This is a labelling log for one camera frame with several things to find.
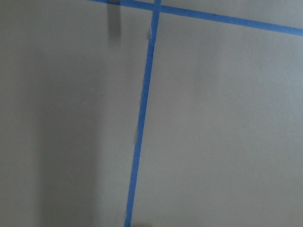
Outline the blue tape line crosswise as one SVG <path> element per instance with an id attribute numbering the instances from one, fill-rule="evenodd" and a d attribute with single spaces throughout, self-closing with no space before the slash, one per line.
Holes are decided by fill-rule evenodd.
<path id="1" fill-rule="evenodd" d="M 137 1 L 137 0 L 121 0 L 118 3 L 110 2 L 108 0 L 99 0 L 99 3 L 117 5 L 117 6 L 134 8 L 134 9 L 143 9 L 143 10 L 148 10 L 148 11 L 153 11 L 155 9 L 154 3 L 147 3 L 147 2 L 143 2 L 143 1 Z M 164 13 L 164 14 L 182 16 L 182 17 L 197 18 L 197 19 L 215 21 L 215 22 L 232 24 L 232 25 L 237 25 L 237 26 L 262 29 L 262 30 L 284 33 L 284 34 L 289 34 L 289 35 L 296 35 L 296 36 L 303 35 L 303 30 L 301 28 L 283 26 L 283 25 L 266 23 L 266 22 L 238 18 L 238 17 L 218 15 L 218 14 L 214 14 L 214 13 L 202 12 L 202 11 L 197 11 L 197 10 L 165 6 L 162 4 L 160 4 L 160 6 L 159 6 L 159 12 Z"/>

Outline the blue tape line lengthwise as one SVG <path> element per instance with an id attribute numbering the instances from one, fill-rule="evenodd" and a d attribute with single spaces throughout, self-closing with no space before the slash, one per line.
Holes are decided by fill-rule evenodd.
<path id="1" fill-rule="evenodd" d="M 151 75 L 152 75 L 154 48 L 155 48 L 155 44 L 156 44 L 158 23 L 159 23 L 159 17 L 160 17 L 160 8 L 161 8 L 161 1 L 155 0 L 152 5 L 150 39 L 149 39 L 148 48 L 147 48 L 146 64 L 145 64 L 145 71 L 144 71 L 144 78 L 143 78 L 143 87 L 142 87 L 140 109 L 139 109 L 139 115 L 138 115 L 137 137 L 136 137 L 136 142 L 135 142 L 135 146 L 134 146 L 134 155 L 133 155 L 128 197 L 127 197 L 127 204 L 126 204 L 126 211 L 125 211 L 125 221 L 124 221 L 125 227 L 130 227 L 132 225 L 135 191 L 136 191 L 137 177 L 138 177 L 138 172 L 139 172 L 145 117 L 146 117 L 150 81 L 151 81 Z"/>

